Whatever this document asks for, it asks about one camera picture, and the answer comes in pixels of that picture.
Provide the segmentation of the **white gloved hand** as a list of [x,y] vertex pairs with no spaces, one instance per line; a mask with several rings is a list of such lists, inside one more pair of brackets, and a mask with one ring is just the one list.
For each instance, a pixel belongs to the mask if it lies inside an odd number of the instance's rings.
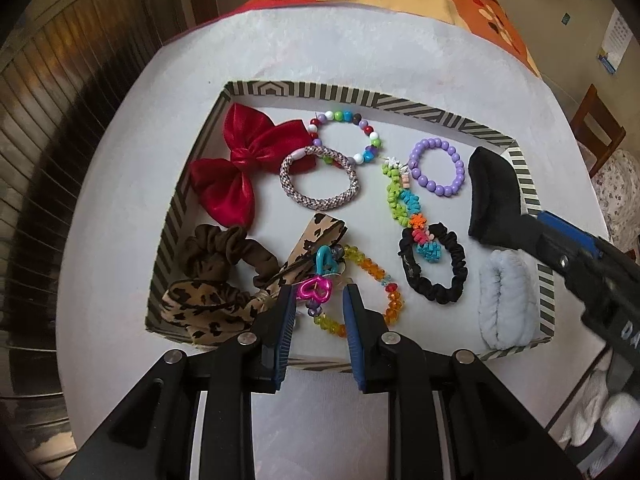
[[639,423],[639,372],[608,351],[570,404],[559,444],[586,479],[614,464]]

